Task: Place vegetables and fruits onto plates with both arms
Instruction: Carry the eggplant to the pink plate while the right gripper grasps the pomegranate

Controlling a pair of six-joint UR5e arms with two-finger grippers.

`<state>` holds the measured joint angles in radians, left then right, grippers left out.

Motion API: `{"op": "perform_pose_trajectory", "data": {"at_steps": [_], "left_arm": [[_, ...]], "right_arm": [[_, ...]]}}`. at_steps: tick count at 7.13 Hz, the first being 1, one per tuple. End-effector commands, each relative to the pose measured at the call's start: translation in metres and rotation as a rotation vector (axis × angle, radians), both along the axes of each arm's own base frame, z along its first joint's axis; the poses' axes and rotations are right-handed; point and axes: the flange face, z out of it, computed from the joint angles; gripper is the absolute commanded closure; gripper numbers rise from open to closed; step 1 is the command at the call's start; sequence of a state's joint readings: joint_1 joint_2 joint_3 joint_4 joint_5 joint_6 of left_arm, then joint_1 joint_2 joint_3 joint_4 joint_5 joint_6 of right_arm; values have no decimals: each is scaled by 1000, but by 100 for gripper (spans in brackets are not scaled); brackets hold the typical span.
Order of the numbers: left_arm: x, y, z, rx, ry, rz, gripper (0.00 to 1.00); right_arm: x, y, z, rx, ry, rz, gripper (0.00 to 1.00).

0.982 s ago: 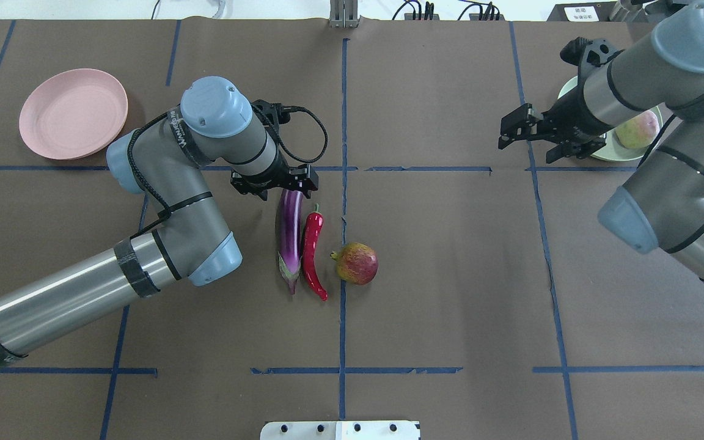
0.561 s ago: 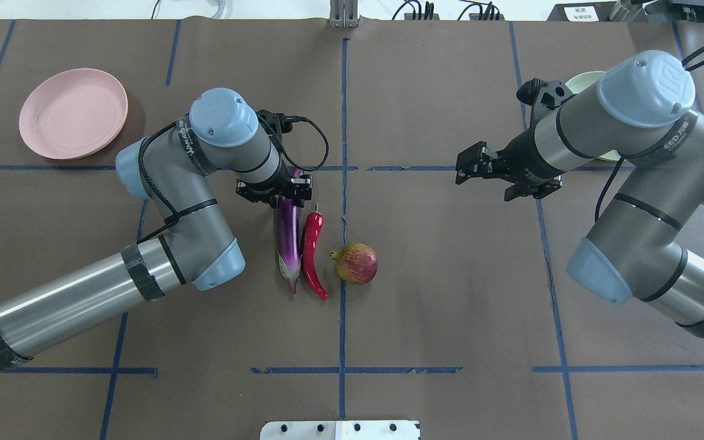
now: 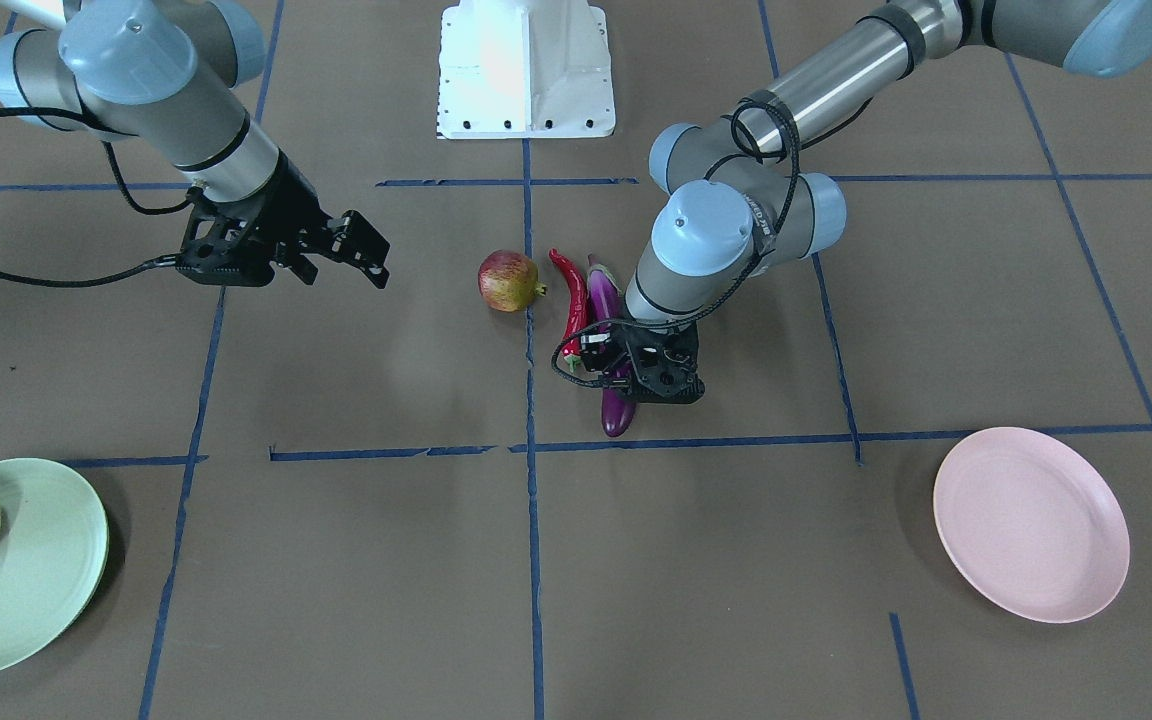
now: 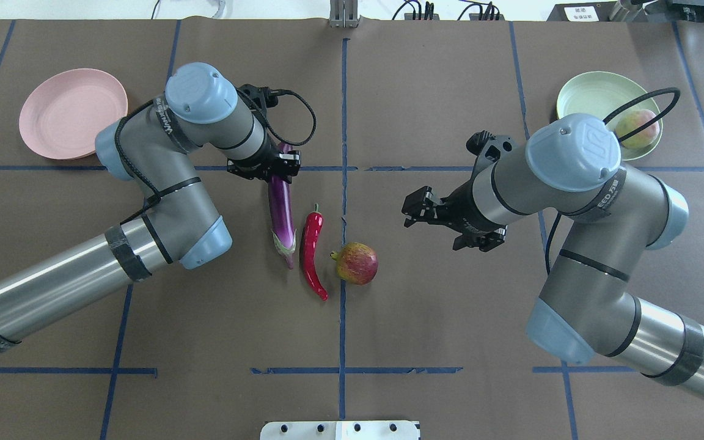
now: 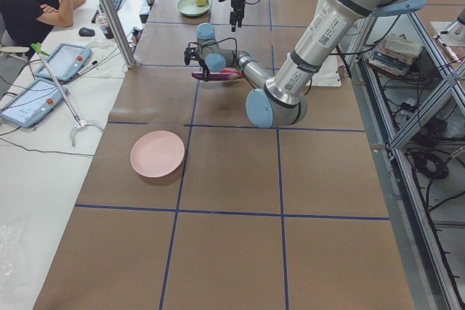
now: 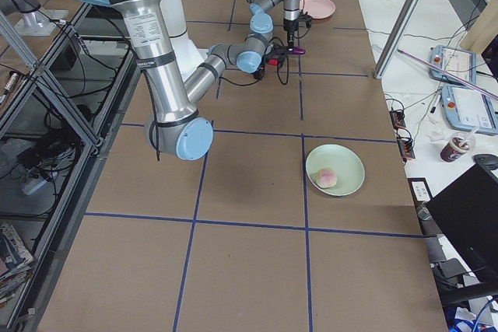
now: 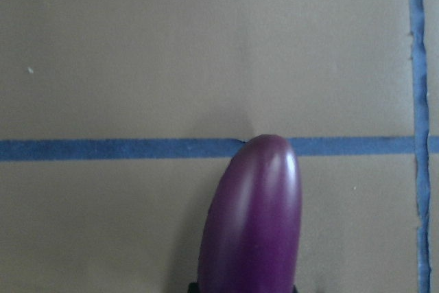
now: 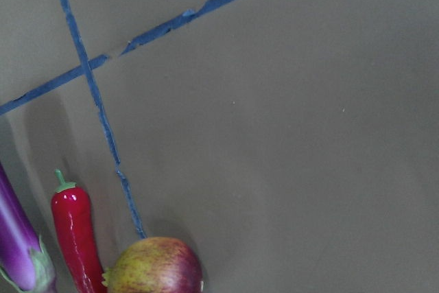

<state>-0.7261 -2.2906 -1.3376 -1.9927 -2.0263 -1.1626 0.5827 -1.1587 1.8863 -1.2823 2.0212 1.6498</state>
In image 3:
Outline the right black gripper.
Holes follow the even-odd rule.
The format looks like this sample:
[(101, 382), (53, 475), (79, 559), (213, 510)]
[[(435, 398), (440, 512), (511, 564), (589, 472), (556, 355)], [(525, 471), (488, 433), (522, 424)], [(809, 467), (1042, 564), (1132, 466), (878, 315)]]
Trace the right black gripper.
[(326, 214), (285, 152), (268, 182), (247, 199), (211, 200), (192, 188), (185, 200), (191, 210), (174, 268), (189, 281), (264, 287), (283, 268), (312, 286), (319, 270), (308, 258), (319, 255), (361, 270), (378, 290), (388, 286), (387, 238), (358, 211)]

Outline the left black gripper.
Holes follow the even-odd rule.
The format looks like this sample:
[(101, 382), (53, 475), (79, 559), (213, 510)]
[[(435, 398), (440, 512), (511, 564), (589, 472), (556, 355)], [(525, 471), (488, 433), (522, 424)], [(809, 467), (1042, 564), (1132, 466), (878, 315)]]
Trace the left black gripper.
[(698, 325), (602, 320), (579, 332), (581, 361), (594, 387), (641, 404), (695, 404), (704, 396)]

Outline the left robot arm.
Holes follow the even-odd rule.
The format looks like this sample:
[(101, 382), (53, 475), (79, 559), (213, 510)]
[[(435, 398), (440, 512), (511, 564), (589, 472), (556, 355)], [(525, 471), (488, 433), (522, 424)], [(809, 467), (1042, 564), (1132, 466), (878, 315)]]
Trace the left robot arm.
[(1116, 78), (1152, 58), (1152, 1), (886, 1), (708, 126), (664, 129), (647, 169), (666, 202), (621, 309), (566, 333), (584, 377), (558, 357), (554, 372), (628, 401), (698, 401), (700, 320), (749, 279), (846, 232), (846, 197), (835, 179), (804, 170), (806, 152), (887, 88), (965, 47)]

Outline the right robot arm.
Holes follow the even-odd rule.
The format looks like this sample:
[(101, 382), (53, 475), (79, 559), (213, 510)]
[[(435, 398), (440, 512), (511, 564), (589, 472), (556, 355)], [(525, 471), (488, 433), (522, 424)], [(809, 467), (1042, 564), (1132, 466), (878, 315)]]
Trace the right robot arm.
[(389, 243), (314, 187), (238, 100), (260, 76), (262, 26), (236, 1), (14, 1), (35, 28), (0, 38), (0, 104), (104, 142), (138, 137), (189, 182), (174, 268), (200, 285), (312, 285), (312, 256), (387, 285)]

